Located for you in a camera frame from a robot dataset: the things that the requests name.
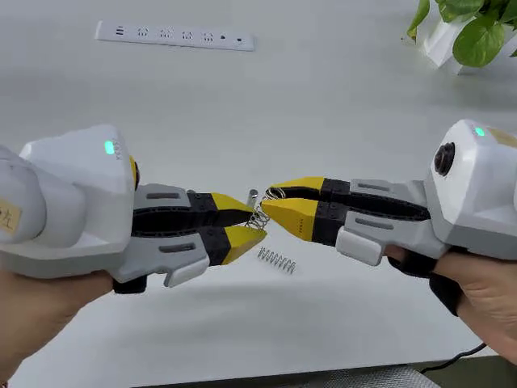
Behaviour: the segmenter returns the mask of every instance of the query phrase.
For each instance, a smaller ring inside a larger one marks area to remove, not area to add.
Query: coil spring
[[[280,200],[283,198],[285,198],[284,190],[281,188],[268,188],[261,199],[260,204],[262,204],[263,200]],[[250,220],[246,223],[246,226],[257,230],[263,230],[269,220],[271,220],[271,218],[262,211],[260,204],[255,208]]]
[[[288,273],[289,275],[292,275],[292,273],[296,269],[296,261],[288,259],[285,256],[279,255],[271,249],[261,247],[260,252],[257,254],[257,256],[263,261],[272,264],[273,266]]]

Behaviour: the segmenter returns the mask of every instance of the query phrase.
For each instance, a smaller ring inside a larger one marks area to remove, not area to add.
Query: power strip
[[[215,28],[130,25],[101,20],[97,25],[95,39],[202,49],[254,51],[254,40],[250,34]]]

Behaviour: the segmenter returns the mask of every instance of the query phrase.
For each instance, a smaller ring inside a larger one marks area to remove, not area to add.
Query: hand
[[[402,259],[404,250],[386,255]],[[517,365],[517,263],[477,255],[448,253],[434,273],[457,282],[464,292],[458,316],[499,355]]]
[[[111,285],[105,272],[38,280],[0,270],[0,383]]]

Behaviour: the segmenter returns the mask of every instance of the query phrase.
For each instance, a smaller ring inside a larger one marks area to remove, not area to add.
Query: white table
[[[461,118],[515,126],[515,61],[437,72],[401,42],[411,0],[18,0],[0,14],[2,143],[112,123],[144,182],[218,191],[305,175],[422,178]],[[100,19],[234,27],[254,53],[111,44]],[[255,257],[85,308],[13,386],[127,387],[449,358],[479,343],[424,281],[271,225]]]

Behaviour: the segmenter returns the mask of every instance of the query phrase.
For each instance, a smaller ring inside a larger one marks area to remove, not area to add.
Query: black cable
[[[443,364],[440,364],[440,365],[437,365],[437,366],[431,366],[429,368],[424,368],[420,371],[421,374],[426,374],[427,372],[430,372],[432,370],[440,370],[440,369],[445,369],[447,368],[448,366],[451,366],[452,364],[454,364],[456,361],[458,361],[461,357],[466,357],[466,356],[472,356],[473,354],[476,354],[477,352],[480,352],[481,350],[483,350],[484,348],[486,348],[486,344],[481,344],[479,346],[476,346],[474,349],[472,350],[469,350],[467,352],[462,352],[462,353],[459,353],[459,354],[456,354],[451,360],[449,361],[446,361],[444,362]]]

